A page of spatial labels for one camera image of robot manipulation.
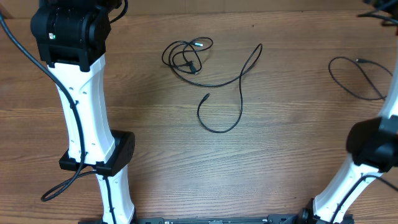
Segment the black USB cable long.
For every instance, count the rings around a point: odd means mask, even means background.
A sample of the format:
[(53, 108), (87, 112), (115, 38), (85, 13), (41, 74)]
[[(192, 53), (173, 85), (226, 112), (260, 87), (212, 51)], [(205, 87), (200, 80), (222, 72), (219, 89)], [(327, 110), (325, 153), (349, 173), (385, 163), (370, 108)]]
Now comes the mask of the black USB cable long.
[(238, 75), (236, 78), (234, 78), (234, 79), (232, 79), (232, 80), (230, 80), (230, 81), (228, 81), (228, 82), (221, 83), (221, 84), (216, 84), (216, 85), (195, 83), (195, 82), (192, 82), (192, 81), (190, 81), (190, 80), (187, 80), (186, 78), (184, 78), (183, 76), (181, 76), (178, 72), (176, 72), (176, 71), (173, 69), (173, 65), (168, 64), (168, 66), (174, 71), (174, 73), (176, 74), (176, 76), (179, 77), (179, 79), (181, 79), (181, 80), (187, 82), (187, 83), (190, 84), (190, 85), (199, 86), (199, 87), (204, 87), (204, 88), (218, 88), (218, 87), (222, 87), (222, 86), (229, 85), (229, 84), (231, 84), (231, 83), (233, 83), (233, 82), (235, 82), (235, 81), (238, 81), (238, 82), (239, 82), (239, 84), (238, 84), (238, 88), (239, 88), (239, 100), (240, 100), (239, 115), (238, 115), (238, 118), (237, 118), (237, 120), (235, 121), (235, 123), (234, 123), (231, 127), (229, 127), (228, 129), (225, 129), (225, 130), (222, 130), (222, 131), (221, 131), (221, 130), (211, 129), (211, 128), (209, 128), (209, 127), (203, 122), (203, 120), (201, 119), (201, 116), (200, 116), (200, 109), (201, 109), (201, 106), (202, 106), (202, 104), (204, 104), (204, 102), (210, 97), (210, 93), (207, 93), (207, 94), (201, 99), (201, 101), (199, 102), (198, 107), (197, 107), (197, 119), (198, 119), (198, 122), (201, 124), (201, 126), (202, 126), (203, 128), (205, 128), (207, 131), (209, 131), (209, 132), (211, 132), (211, 133), (216, 133), (216, 134), (223, 134), (223, 133), (227, 133), (227, 132), (231, 131), (232, 129), (234, 129), (234, 128), (239, 124), (239, 122), (240, 122), (240, 120), (241, 120), (241, 118), (242, 118), (243, 109), (244, 109), (243, 90), (242, 90), (242, 80), (243, 80), (243, 76), (245, 76), (245, 74), (247, 74), (248, 72), (250, 72), (250, 71), (254, 68), (254, 66), (256, 65), (257, 61), (259, 60), (259, 58), (260, 58), (260, 56), (261, 56), (261, 54), (262, 54), (262, 51), (263, 51), (263, 44), (262, 44), (262, 43), (259, 43), (259, 44), (256, 46), (256, 48), (252, 51), (252, 53), (251, 53), (251, 55), (248, 57), (248, 59), (246, 60), (245, 64), (243, 65), (243, 68), (241, 69), (239, 75)]

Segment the black USB cable short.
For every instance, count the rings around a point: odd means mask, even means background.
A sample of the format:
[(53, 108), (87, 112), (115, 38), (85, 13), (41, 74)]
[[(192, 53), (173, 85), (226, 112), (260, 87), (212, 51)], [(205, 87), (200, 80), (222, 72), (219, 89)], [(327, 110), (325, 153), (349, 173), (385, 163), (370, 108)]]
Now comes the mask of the black USB cable short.
[(335, 57), (328, 62), (331, 79), (347, 94), (365, 101), (386, 100), (386, 90), (379, 89), (381, 78), (392, 78), (392, 72), (380, 63), (363, 58)]

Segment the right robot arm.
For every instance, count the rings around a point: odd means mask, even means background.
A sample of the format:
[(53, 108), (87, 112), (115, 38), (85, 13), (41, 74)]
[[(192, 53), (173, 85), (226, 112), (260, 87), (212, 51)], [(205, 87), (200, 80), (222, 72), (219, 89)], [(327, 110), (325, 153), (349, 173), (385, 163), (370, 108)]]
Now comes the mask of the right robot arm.
[(378, 117), (356, 123), (346, 141), (347, 157), (326, 189), (309, 201), (295, 223), (352, 223), (346, 211), (374, 180), (397, 166), (397, 72)]

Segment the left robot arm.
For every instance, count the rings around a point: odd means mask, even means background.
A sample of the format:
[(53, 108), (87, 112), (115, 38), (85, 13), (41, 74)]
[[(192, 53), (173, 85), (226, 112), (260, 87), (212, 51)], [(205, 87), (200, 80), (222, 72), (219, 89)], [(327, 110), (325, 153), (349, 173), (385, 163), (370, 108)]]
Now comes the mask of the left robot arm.
[(30, 22), (40, 58), (57, 79), (69, 147), (60, 167), (75, 177), (94, 174), (103, 201), (101, 223), (135, 223), (128, 164), (135, 136), (109, 127), (104, 98), (109, 13), (127, 1), (41, 1)]

